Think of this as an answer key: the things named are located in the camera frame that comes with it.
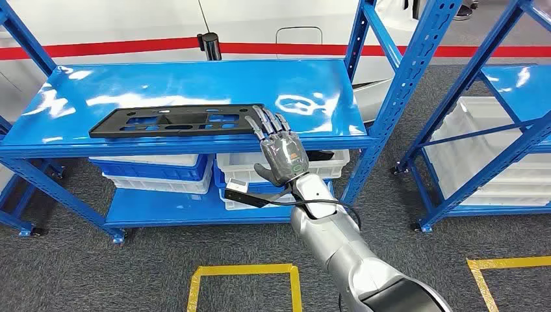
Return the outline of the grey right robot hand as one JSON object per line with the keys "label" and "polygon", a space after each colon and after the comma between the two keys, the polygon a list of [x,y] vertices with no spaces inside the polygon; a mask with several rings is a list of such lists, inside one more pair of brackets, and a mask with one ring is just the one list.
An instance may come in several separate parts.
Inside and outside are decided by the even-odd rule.
{"label": "grey right robot hand", "polygon": [[246,116],[245,120],[251,125],[263,155],[270,165],[269,168],[265,168],[262,164],[256,163],[253,166],[255,172],[277,187],[285,186],[306,174],[309,168],[307,152],[285,117],[257,105],[252,106],[252,109],[258,115],[261,125],[251,116]]}

